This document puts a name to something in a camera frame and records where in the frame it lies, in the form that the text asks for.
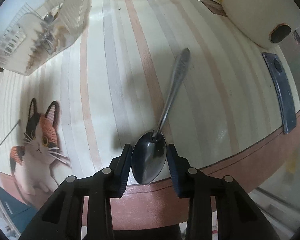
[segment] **calico cat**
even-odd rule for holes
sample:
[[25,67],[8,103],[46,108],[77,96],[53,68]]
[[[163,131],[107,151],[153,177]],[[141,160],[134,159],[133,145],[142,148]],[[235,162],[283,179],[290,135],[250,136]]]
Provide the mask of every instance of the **calico cat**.
[[31,100],[24,145],[14,146],[10,152],[11,173],[23,191],[35,195],[34,187],[53,192],[58,187],[50,174],[50,164],[55,160],[67,164],[58,153],[56,122],[59,105],[53,101],[46,114],[37,112],[35,98]]

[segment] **table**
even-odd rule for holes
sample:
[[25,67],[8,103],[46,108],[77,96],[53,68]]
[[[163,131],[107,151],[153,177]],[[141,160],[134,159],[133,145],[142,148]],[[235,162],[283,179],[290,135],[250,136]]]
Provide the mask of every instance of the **table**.
[[[167,95],[172,64],[191,51],[189,72],[164,128],[191,166],[232,175],[249,192],[274,173],[300,143],[300,102],[289,66],[276,47],[265,50],[224,16],[197,0],[91,0],[86,28],[73,46],[32,75],[0,73],[0,186],[39,208],[50,194],[20,194],[9,153],[22,145],[29,105],[60,106],[58,146],[70,165],[55,161],[59,184],[107,167],[125,143],[154,128]],[[297,126],[285,135],[274,85],[261,52],[278,54],[287,73]],[[165,164],[155,181],[137,185],[132,173],[121,199],[111,199],[114,229],[145,229],[186,221],[188,199],[173,192]]]

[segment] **screw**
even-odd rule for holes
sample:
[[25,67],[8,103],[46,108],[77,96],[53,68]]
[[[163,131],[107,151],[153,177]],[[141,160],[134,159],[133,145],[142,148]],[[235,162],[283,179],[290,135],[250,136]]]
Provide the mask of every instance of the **screw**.
[[233,182],[233,178],[230,175],[225,176],[225,181],[226,182]]
[[196,174],[197,173],[197,169],[196,168],[189,168],[188,169],[188,172],[190,173],[190,174]]
[[66,178],[66,182],[71,183],[71,182],[74,182],[74,181],[75,181],[75,176],[69,176],[69,177]]
[[103,174],[109,174],[109,173],[111,173],[111,169],[110,168],[104,168],[103,170],[102,170],[102,173]]

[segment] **metal spoon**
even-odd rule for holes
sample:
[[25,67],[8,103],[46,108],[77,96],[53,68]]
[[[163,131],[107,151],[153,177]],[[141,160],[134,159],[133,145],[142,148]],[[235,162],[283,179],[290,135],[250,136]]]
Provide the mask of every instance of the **metal spoon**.
[[157,127],[153,131],[145,133],[133,149],[132,173],[139,184],[145,185],[153,181],[164,166],[167,157],[167,145],[161,130],[179,87],[186,76],[189,61],[190,50],[183,49],[175,61],[170,91]]
[[54,17],[51,13],[48,13],[44,19],[43,19],[46,23],[50,24],[54,21]]

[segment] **spoon handle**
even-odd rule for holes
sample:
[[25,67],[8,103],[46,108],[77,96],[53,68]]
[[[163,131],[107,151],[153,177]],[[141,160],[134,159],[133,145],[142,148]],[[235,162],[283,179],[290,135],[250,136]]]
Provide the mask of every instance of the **spoon handle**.
[[156,141],[157,135],[161,133],[162,127],[168,116],[170,107],[176,97],[176,94],[180,88],[180,85],[182,84],[184,77],[186,76],[189,62],[190,62],[190,50],[186,48],[183,49],[183,51],[178,55],[174,63],[168,98],[166,100],[166,103],[164,104],[164,109],[161,114],[160,120],[157,124],[157,127],[154,129],[152,135],[152,139],[154,141]]

